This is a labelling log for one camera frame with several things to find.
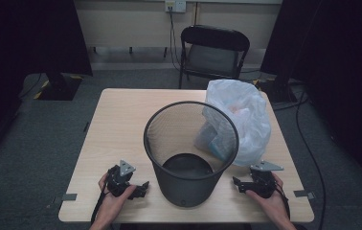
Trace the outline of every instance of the wooden table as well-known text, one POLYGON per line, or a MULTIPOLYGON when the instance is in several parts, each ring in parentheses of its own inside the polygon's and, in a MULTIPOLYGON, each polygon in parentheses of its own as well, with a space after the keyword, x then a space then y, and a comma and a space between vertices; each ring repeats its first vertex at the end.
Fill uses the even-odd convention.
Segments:
MULTIPOLYGON (((105 89, 89 127, 67 194, 77 194, 74 201, 63 201, 59 219, 66 222, 90 221, 100 195, 98 181, 108 169, 123 159, 136 167, 130 182, 142 185, 150 181, 144 198, 129 200, 116 222, 265 222, 269 221, 260 207, 248 196, 240 194, 232 176, 250 181, 248 169, 231 166, 220 177, 211 196, 202 204, 182 208, 162 195, 151 161, 148 159, 143 134, 147 121, 160 108, 180 101, 205 101, 205 90, 105 89)), ((270 142, 263 158, 284 167, 277 172, 289 199, 291 220, 313 221, 307 197, 295 197, 303 190, 291 155, 275 114, 267 100, 272 126, 270 142)))

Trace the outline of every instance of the wastebasket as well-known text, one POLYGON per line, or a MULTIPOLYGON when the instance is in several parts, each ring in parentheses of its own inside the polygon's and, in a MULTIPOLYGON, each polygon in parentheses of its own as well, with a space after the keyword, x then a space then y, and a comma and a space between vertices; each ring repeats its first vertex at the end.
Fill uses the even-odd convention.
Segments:
POLYGON ((219 109, 201 102, 169 104, 147 122, 144 133, 147 155, 160 190, 171 203, 193 207, 204 202, 238 153, 238 132, 219 109), (209 124, 208 116, 216 116, 209 124), (214 126, 223 126, 216 133, 214 126), (220 138, 223 149, 212 148, 220 138))

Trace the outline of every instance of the plastic bag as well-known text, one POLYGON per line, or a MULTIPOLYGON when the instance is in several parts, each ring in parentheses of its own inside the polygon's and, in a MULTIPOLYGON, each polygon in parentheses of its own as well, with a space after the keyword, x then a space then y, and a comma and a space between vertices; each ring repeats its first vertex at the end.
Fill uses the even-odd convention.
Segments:
MULTIPOLYGON (((259 90, 250 83, 239 80, 211 80, 208 84, 205 103, 224 112, 238 131, 238 155, 234 165, 250 166, 260 161, 270 140, 271 126, 265 110, 265 99, 259 90)), ((205 115, 216 134, 209 145, 211 152, 219 158, 222 153, 222 124, 216 116, 205 115)))

